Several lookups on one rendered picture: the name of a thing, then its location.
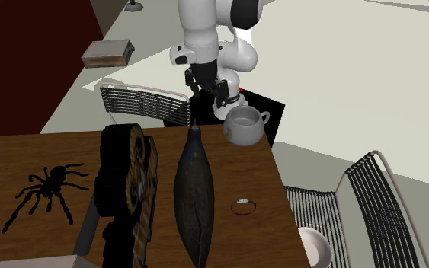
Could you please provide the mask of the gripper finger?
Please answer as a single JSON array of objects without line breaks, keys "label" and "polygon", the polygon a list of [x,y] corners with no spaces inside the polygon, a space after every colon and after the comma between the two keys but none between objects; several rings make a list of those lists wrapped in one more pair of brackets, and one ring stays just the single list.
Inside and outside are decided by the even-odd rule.
[{"label": "gripper finger", "polygon": [[200,89],[194,79],[194,75],[191,68],[188,68],[184,71],[184,79],[185,79],[186,86],[188,86],[192,90],[192,92],[194,93],[194,96],[199,97]]},{"label": "gripper finger", "polygon": [[210,93],[215,98],[217,109],[225,107],[229,103],[229,86],[227,80],[216,81],[215,85],[210,89]]}]

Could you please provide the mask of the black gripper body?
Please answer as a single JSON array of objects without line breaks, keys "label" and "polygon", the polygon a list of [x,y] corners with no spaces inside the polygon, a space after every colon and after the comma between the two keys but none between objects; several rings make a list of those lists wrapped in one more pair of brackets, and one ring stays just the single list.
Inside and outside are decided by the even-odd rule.
[{"label": "black gripper body", "polygon": [[211,90],[217,80],[217,60],[208,63],[194,63],[190,65],[195,82],[202,89]]}]

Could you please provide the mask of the grey round mug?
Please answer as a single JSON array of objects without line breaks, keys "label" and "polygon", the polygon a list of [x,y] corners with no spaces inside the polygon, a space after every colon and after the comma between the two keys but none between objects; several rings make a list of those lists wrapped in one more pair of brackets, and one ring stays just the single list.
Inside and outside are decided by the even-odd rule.
[{"label": "grey round mug", "polygon": [[260,112],[251,106],[232,108],[223,124],[223,134],[234,145],[250,146],[259,142],[264,134],[264,125],[269,121],[268,111]]}]

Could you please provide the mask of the black robot stand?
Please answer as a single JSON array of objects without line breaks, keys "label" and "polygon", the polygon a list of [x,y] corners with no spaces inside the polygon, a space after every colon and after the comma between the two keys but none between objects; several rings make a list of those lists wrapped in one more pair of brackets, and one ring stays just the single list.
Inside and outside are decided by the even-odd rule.
[{"label": "black robot stand", "polygon": [[[272,148],[283,116],[285,104],[256,94],[245,88],[239,88],[238,92],[244,96],[248,106],[254,107],[260,113],[267,111],[270,114],[269,120],[264,125],[264,133],[270,148]],[[213,108],[216,106],[216,102],[210,92],[201,90],[199,97],[192,96],[189,101],[191,122],[194,121],[195,117],[200,128],[203,128],[205,125],[223,125],[224,121],[214,115]]]}]

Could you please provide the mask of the brown wooden table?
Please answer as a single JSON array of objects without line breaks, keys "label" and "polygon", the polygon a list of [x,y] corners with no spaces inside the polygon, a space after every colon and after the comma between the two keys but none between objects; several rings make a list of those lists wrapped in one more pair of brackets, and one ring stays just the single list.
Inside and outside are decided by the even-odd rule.
[{"label": "brown wooden table", "polygon": [[[253,146],[229,143],[220,125],[204,126],[202,141],[215,186],[215,227],[208,268],[310,268],[277,166],[266,139]],[[158,189],[148,268],[194,268],[174,219],[173,180],[187,129],[151,128],[158,150]],[[70,255],[76,245],[94,179],[100,167],[99,132],[0,136],[0,261]],[[22,198],[28,175],[44,167],[81,164],[69,182],[89,191],[64,187],[73,216],[69,224],[59,203],[46,212],[42,199],[25,204],[8,231],[1,233]]]}]

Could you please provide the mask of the grey brown box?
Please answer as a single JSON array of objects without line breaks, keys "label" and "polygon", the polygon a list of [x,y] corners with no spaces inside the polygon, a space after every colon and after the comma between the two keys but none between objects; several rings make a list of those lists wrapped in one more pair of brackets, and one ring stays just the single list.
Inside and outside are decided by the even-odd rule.
[{"label": "grey brown box", "polygon": [[127,66],[135,48],[130,40],[93,41],[83,53],[85,68]]}]

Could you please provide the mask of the dark long pod-shaped object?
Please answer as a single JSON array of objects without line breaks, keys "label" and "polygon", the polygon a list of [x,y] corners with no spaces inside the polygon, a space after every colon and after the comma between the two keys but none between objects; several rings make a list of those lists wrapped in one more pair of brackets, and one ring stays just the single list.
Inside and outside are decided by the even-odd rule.
[{"label": "dark long pod-shaped object", "polygon": [[185,250],[196,268],[206,268],[214,226],[214,185],[201,141],[201,129],[190,126],[174,179],[174,214]]}]

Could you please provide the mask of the black toy spider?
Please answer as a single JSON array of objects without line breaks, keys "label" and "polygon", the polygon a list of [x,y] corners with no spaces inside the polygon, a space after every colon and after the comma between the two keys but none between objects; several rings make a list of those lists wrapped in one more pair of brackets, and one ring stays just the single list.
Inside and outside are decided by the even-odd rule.
[{"label": "black toy spider", "polygon": [[81,167],[83,165],[84,163],[58,165],[53,167],[50,171],[48,171],[48,167],[44,167],[44,179],[36,174],[29,174],[27,177],[29,182],[38,180],[40,183],[23,188],[20,193],[15,197],[15,199],[18,199],[24,195],[24,199],[18,204],[15,211],[13,211],[13,213],[11,214],[9,220],[3,225],[1,233],[4,234],[8,231],[8,228],[11,226],[12,222],[17,218],[18,213],[21,211],[24,205],[31,200],[33,196],[36,197],[36,201],[28,211],[29,215],[34,214],[36,208],[39,206],[42,197],[48,199],[46,212],[51,212],[53,197],[55,196],[59,199],[60,205],[62,206],[63,212],[66,214],[69,224],[73,225],[74,220],[72,213],[70,212],[69,207],[66,204],[61,190],[63,186],[69,186],[80,190],[89,191],[88,187],[83,187],[78,184],[68,182],[66,180],[68,174],[75,174],[80,177],[87,177],[88,174],[83,174],[78,171],[71,170],[71,168]]}]

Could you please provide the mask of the white bowl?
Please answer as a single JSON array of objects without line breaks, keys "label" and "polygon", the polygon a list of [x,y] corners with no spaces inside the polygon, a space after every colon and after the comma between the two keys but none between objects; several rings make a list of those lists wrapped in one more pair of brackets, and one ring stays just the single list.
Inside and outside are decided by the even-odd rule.
[{"label": "white bowl", "polygon": [[331,268],[332,251],[325,236],[309,227],[299,228],[299,236],[311,268]]}]

